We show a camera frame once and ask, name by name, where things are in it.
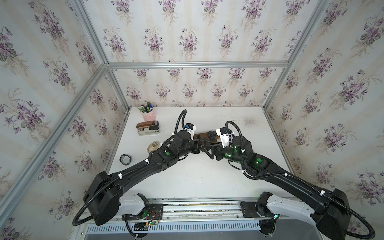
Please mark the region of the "brown wooden watch stand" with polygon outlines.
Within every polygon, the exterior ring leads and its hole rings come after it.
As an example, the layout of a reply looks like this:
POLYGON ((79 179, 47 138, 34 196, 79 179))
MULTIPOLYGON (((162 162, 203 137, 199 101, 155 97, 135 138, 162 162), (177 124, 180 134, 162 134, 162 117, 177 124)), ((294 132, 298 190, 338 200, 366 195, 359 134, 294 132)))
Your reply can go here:
POLYGON ((194 137, 193 137, 193 140, 201 140, 202 141, 202 145, 207 145, 207 144, 214 144, 212 142, 209 141, 209 138, 208 138, 208 132, 204 132, 204 133, 195 133, 194 134, 194 137))

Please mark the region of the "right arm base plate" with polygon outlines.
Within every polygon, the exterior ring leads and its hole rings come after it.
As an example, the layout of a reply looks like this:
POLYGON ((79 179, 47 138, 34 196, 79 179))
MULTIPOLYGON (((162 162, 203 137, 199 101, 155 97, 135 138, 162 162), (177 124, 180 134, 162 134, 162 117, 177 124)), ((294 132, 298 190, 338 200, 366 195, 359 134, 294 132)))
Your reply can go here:
POLYGON ((258 202, 241 202, 241 211, 244 218, 267 218, 277 220, 281 217, 279 214, 272 213, 266 205, 258 202))

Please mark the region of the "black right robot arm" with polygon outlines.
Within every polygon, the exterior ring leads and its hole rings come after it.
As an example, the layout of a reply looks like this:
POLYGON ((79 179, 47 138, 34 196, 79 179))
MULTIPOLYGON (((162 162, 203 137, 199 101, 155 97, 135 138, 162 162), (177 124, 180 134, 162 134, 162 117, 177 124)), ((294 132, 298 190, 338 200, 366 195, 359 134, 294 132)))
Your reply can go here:
POLYGON ((331 240, 344 240, 350 236, 361 240, 372 240, 376 232, 372 225, 350 208, 347 195, 334 189, 321 188, 281 168, 271 159, 255 153, 250 141, 243 136, 239 126, 227 121, 216 130, 221 144, 211 147, 216 160, 226 159, 229 164, 238 163, 238 168, 249 180, 264 180, 287 191, 301 200, 300 209, 296 201, 279 199, 263 192, 255 203, 262 216, 284 215, 315 226, 331 240))

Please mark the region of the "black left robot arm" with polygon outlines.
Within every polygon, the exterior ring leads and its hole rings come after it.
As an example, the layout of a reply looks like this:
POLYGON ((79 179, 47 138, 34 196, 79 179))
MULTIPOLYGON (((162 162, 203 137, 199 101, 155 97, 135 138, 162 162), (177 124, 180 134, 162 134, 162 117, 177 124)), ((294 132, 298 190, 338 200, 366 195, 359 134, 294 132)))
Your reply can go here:
POLYGON ((198 144, 189 133, 191 127, 178 130, 184 123, 187 110, 178 117, 175 130, 160 148, 149 153, 143 161, 122 171, 97 174, 83 198, 84 205, 76 213, 72 225, 79 226, 90 220, 100 226, 111 220, 121 206, 120 197, 129 189, 146 178, 163 172, 177 162, 185 159, 188 154, 198 153, 198 144))

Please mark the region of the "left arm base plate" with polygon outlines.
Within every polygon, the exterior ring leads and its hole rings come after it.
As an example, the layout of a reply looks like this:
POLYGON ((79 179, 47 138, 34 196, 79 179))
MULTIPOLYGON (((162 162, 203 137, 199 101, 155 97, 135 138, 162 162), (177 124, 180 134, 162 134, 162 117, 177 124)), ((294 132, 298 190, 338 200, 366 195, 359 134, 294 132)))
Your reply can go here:
POLYGON ((123 215, 122 220, 128 221, 159 221, 163 218, 164 204, 149 204, 137 215, 123 215))

